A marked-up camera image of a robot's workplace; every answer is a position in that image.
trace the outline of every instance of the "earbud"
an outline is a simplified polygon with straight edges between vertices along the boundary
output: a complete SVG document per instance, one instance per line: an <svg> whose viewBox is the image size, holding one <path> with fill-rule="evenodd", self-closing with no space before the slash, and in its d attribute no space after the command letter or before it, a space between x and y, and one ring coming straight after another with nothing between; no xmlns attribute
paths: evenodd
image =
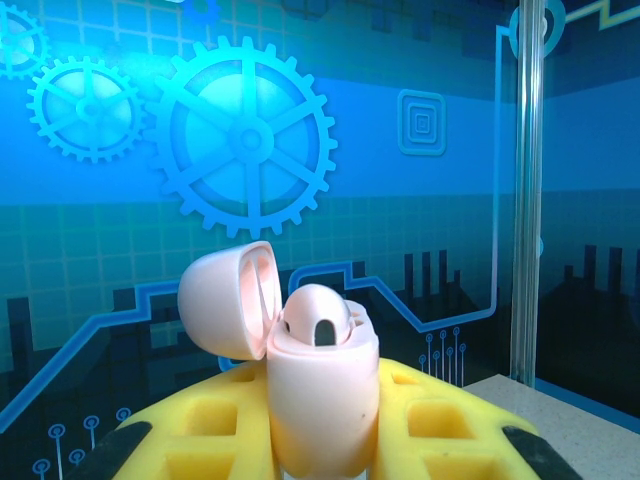
<svg viewBox="0 0 640 480"><path fill-rule="evenodd" d="M294 291L284 306L284 327L307 345L341 345L353 328L351 312L343 298L324 285L304 285Z"/></svg>

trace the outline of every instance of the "metal pole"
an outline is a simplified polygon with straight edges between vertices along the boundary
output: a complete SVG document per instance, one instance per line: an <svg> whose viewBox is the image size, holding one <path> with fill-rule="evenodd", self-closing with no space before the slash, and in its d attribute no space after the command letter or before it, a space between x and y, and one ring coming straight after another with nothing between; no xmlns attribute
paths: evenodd
<svg viewBox="0 0 640 480"><path fill-rule="evenodd" d="M544 13L545 0L520 2L511 377L530 387L538 326Z"/></svg>

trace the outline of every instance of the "yellow foam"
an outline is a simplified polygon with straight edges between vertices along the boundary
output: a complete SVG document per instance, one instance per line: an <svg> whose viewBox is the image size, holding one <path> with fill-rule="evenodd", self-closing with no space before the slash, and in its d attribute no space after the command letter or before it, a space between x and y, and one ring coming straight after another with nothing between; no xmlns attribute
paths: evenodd
<svg viewBox="0 0 640 480"><path fill-rule="evenodd" d="M246 363L132 415L152 430L115 480L276 480L264 362ZM371 480L537 480L502 433L522 418L406 365L380 360Z"/></svg>

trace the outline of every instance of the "square spiral icon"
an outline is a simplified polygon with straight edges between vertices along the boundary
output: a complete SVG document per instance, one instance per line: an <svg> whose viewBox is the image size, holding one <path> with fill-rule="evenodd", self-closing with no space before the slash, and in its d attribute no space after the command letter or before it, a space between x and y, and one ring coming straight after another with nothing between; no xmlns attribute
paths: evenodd
<svg viewBox="0 0 640 480"><path fill-rule="evenodd" d="M398 147L405 155L442 155L447 148L447 107L437 93L398 95Z"/></svg>

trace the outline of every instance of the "white countertop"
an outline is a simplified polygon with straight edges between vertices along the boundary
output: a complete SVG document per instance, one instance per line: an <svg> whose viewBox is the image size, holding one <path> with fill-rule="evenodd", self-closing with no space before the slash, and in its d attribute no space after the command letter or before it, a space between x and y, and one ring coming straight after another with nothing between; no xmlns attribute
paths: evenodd
<svg viewBox="0 0 640 480"><path fill-rule="evenodd" d="M640 435L502 375L464 389L533 423L584 480L640 479Z"/></svg>

